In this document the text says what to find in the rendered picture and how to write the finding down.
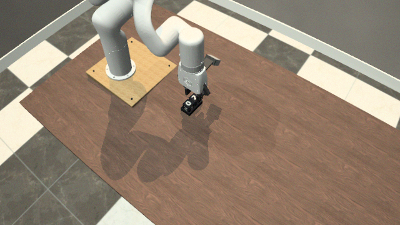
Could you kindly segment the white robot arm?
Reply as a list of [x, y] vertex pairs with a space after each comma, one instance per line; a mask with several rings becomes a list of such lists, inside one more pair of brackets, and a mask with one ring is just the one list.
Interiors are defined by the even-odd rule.
[[127, 80], [136, 71], [136, 65], [130, 58], [127, 37], [121, 30], [133, 16], [139, 37], [155, 56], [164, 57], [179, 44], [181, 67], [185, 72], [198, 73], [203, 67], [207, 70], [221, 62], [212, 55], [204, 57], [203, 32], [179, 17], [170, 17], [154, 30], [151, 21], [154, 0], [88, 1], [94, 6], [101, 6], [92, 15], [92, 23], [106, 57], [106, 74], [112, 80]]

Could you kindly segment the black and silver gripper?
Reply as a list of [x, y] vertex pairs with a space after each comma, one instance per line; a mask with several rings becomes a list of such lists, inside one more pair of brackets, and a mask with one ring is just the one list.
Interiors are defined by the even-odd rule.
[[188, 95], [191, 91], [196, 93], [196, 102], [202, 100], [203, 96], [210, 95], [210, 91], [208, 89], [208, 77], [206, 68], [197, 73], [188, 73], [185, 72], [181, 67], [181, 62], [179, 62], [178, 67], [178, 81], [185, 88], [185, 95]]

